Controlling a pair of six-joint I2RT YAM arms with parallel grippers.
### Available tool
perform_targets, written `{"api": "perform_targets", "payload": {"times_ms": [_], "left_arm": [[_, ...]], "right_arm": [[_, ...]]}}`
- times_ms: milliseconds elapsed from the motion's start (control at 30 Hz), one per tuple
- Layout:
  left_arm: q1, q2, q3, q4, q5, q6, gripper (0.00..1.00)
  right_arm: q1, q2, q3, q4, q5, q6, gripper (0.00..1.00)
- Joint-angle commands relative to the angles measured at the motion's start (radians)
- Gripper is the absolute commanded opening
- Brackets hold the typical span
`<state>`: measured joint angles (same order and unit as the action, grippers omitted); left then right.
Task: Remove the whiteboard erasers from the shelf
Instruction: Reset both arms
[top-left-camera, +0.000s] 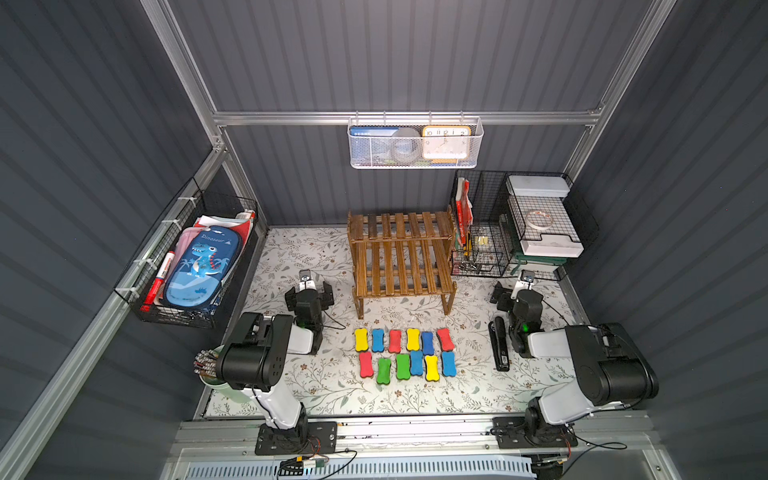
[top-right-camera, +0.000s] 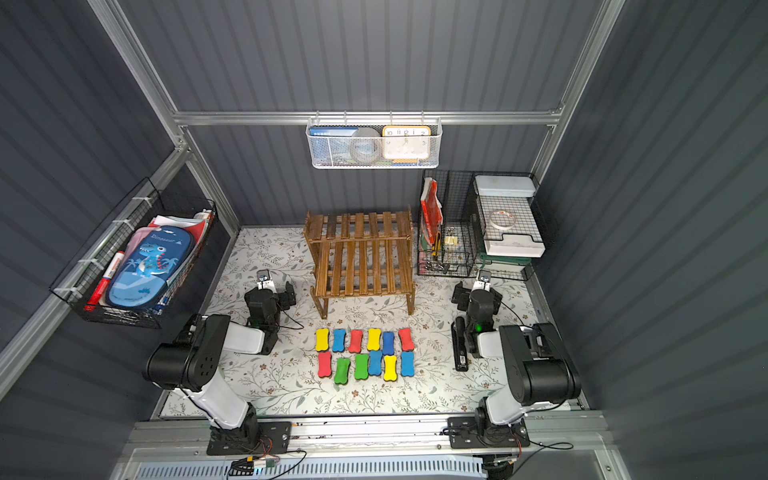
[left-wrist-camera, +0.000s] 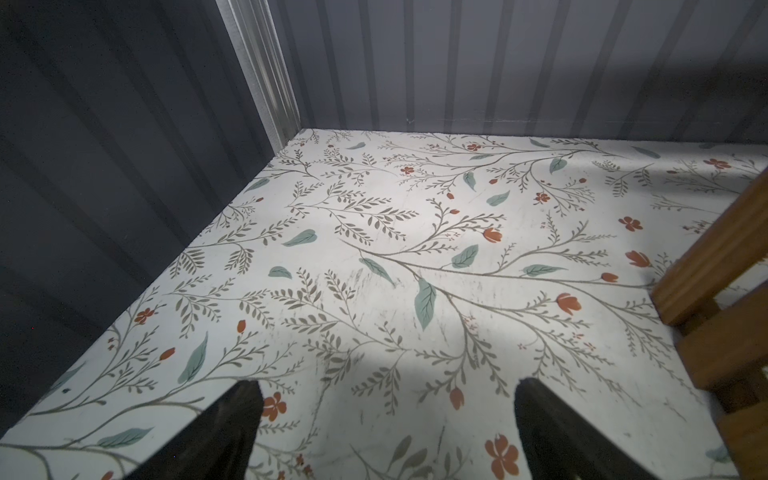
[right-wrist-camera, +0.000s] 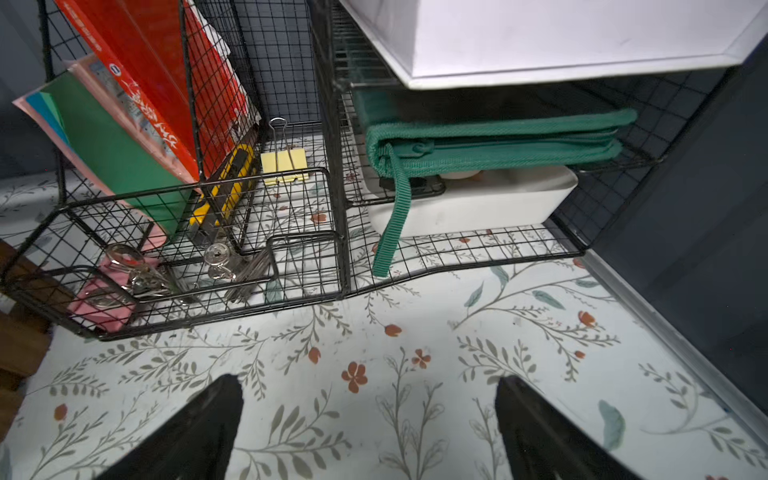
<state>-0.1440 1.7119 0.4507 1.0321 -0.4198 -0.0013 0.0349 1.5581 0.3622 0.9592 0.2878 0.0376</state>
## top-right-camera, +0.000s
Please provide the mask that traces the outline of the yellow eraser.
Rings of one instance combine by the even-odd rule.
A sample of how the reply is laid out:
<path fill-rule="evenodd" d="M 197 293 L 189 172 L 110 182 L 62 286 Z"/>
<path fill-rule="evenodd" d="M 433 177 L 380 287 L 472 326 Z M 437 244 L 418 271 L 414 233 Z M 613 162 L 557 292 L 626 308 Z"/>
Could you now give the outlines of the yellow eraser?
<path fill-rule="evenodd" d="M 368 330 L 367 350 L 369 352 L 381 350 L 381 336 L 382 330 L 379 328 L 371 328 Z"/>
<path fill-rule="evenodd" d="M 395 382 L 398 379 L 397 360 L 398 360 L 398 357 L 395 355 L 386 355 L 383 358 L 383 361 L 384 361 L 383 379 L 385 381 Z"/>
<path fill-rule="evenodd" d="M 330 331 L 327 328 L 318 329 L 315 339 L 316 352 L 327 352 L 330 349 Z"/>

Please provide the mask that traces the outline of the red eraser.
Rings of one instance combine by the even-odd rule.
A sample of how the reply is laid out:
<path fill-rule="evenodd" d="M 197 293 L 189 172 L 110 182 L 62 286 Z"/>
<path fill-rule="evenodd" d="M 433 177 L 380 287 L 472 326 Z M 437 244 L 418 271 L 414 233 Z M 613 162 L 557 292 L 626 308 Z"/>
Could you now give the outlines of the red eraser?
<path fill-rule="evenodd" d="M 348 351 L 350 353 L 359 354 L 362 351 L 363 331 L 354 329 L 350 332 L 350 343 Z"/>
<path fill-rule="evenodd" d="M 415 350 L 415 344 L 410 328 L 400 329 L 398 331 L 398 337 L 400 340 L 401 350 L 403 352 L 413 352 Z"/>
<path fill-rule="evenodd" d="M 329 378 L 332 376 L 332 353 L 330 351 L 318 354 L 318 377 Z"/>

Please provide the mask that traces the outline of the blue eraser top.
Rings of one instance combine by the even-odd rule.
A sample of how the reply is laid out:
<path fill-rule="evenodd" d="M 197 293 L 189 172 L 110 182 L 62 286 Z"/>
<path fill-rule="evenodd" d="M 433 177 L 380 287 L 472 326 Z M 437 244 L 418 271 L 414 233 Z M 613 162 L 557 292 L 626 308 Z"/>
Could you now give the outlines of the blue eraser top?
<path fill-rule="evenodd" d="M 395 334 L 391 331 L 382 333 L 382 353 L 384 356 L 395 356 Z"/>
<path fill-rule="evenodd" d="M 334 353 L 343 353 L 346 347 L 346 334 L 345 329 L 335 329 L 333 331 L 333 342 L 331 350 Z"/>

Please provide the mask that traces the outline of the blue eraser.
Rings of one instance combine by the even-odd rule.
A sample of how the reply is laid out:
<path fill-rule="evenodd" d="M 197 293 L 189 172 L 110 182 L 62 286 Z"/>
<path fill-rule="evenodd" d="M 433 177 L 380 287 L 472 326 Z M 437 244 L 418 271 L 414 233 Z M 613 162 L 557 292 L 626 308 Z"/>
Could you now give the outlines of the blue eraser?
<path fill-rule="evenodd" d="M 395 356 L 395 334 L 391 331 L 382 333 L 382 353 L 384 356 Z"/>
<path fill-rule="evenodd" d="M 333 342 L 331 350 L 334 353 L 343 353 L 346 347 L 346 334 L 345 329 L 335 329 L 333 331 Z"/>
<path fill-rule="evenodd" d="M 415 376 L 415 356 L 413 351 L 405 351 L 401 353 L 401 375 L 403 377 Z"/>
<path fill-rule="evenodd" d="M 382 375 L 382 360 L 383 360 L 382 351 L 371 351 L 369 353 L 368 374 L 370 376 Z"/>

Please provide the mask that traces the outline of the green eraser bottom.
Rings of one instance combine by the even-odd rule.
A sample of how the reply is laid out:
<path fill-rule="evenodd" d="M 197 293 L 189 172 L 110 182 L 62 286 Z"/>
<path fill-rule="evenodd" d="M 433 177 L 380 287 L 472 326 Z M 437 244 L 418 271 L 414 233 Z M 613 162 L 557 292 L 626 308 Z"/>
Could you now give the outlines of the green eraser bottom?
<path fill-rule="evenodd" d="M 354 378 L 356 380 L 361 381 L 369 378 L 369 362 L 368 354 L 355 355 Z"/>
<path fill-rule="evenodd" d="M 349 358 L 338 359 L 334 374 L 334 383 L 336 385 L 346 385 L 348 383 L 350 367 L 351 360 Z"/>

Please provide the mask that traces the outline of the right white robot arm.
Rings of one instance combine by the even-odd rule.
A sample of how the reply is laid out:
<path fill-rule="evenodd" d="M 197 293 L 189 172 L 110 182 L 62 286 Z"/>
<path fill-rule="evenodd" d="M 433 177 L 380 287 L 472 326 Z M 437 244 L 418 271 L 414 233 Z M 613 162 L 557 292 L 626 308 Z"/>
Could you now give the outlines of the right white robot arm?
<path fill-rule="evenodd" d="M 503 361 L 506 385 L 476 409 L 481 432 L 511 427 L 528 413 L 555 410 L 581 395 L 580 376 L 553 324 L 495 325 L 504 302 L 488 276 L 470 288 L 457 283 L 451 303 L 461 313 L 451 324 L 455 369 L 467 372 L 472 357 Z"/>

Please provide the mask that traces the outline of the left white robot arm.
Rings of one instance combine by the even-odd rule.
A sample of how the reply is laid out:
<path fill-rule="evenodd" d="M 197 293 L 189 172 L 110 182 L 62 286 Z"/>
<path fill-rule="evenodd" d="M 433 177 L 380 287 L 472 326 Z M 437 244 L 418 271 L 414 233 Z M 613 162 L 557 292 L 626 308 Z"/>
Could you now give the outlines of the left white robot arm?
<path fill-rule="evenodd" d="M 252 409 L 224 379 L 219 369 L 222 354 L 270 354 L 278 340 L 281 314 L 296 305 L 290 282 L 279 291 L 265 276 L 244 299 L 250 313 L 245 324 L 224 314 L 194 315 L 174 341 L 156 348 L 143 371 L 145 380 L 191 401 L 219 430 L 243 427 Z"/>

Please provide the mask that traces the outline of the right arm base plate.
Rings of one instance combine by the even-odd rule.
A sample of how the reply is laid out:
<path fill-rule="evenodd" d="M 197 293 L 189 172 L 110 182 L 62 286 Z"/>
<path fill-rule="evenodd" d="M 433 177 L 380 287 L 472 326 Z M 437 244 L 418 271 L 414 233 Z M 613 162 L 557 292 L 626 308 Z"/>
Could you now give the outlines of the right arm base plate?
<path fill-rule="evenodd" d="M 452 449 L 525 448 L 530 445 L 522 422 L 494 425 L 478 422 L 474 417 L 449 417 L 441 434 L 449 438 Z"/>

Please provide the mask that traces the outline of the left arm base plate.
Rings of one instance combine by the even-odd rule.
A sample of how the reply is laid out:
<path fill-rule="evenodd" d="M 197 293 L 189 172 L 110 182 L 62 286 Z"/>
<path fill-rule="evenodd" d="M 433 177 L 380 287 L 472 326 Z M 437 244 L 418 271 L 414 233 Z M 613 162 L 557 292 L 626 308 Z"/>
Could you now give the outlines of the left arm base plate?
<path fill-rule="evenodd" d="M 244 424 L 240 428 L 211 428 L 208 456 L 256 456 L 284 454 L 288 450 L 291 422 Z"/>

